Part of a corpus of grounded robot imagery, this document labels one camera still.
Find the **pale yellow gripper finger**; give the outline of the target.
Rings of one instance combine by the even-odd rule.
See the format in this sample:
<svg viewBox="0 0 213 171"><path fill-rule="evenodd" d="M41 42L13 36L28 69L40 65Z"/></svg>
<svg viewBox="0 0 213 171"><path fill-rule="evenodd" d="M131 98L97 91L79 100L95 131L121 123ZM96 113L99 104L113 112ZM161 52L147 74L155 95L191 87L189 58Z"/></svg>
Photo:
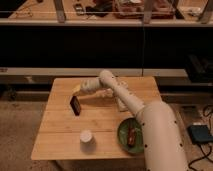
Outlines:
<svg viewBox="0 0 213 171"><path fill-rule="evenodd" d="M78 93L81 90L81 85L77 85L73 88L73 93Z"/></svg>

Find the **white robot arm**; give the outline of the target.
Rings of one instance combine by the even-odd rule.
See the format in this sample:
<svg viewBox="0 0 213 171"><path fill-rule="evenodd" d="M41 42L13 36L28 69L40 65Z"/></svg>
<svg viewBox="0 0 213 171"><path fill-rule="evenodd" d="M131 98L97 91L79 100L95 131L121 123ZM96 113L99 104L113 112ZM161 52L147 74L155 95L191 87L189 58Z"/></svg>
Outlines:
<svg viewBox="0 0 213 171"><path fill-rule="evenodd" d="M113 73L102 70L98 77L84 80L74 95L92 94L110 88L132 113L142 128L147 171L188 171L186 153L176 117L162 100L147 104L121 85Z"/></svg>

